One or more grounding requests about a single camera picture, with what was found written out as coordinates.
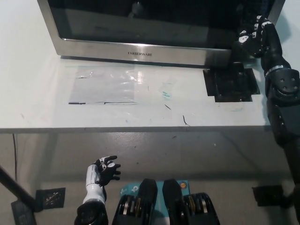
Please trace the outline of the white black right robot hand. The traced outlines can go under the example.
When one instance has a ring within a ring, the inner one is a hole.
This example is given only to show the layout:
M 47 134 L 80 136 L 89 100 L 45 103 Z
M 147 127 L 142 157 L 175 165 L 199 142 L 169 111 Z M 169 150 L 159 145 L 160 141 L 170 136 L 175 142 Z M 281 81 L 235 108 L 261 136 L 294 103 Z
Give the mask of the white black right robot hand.
M 291 68 L 283 57 L 275 25 L 262 15 L 241 27 L 238 42 L 250 56 L 261 59 L 265 74 L 276 69 Z

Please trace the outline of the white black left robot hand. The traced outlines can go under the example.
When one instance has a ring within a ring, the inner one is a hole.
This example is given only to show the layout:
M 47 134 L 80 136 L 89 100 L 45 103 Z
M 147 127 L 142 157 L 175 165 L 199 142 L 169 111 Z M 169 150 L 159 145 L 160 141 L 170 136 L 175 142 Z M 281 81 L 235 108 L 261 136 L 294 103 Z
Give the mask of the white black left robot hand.
M 116 159 L 117 156 L 102 157 L 88 167 L 86 174 L 87 194 L 83 203 L 92 201 L 105 204 L 107 199 L 105 186 L 112 180 L 120 180 L 121 172 L 118 169 L 121 165 L 114 162 Z

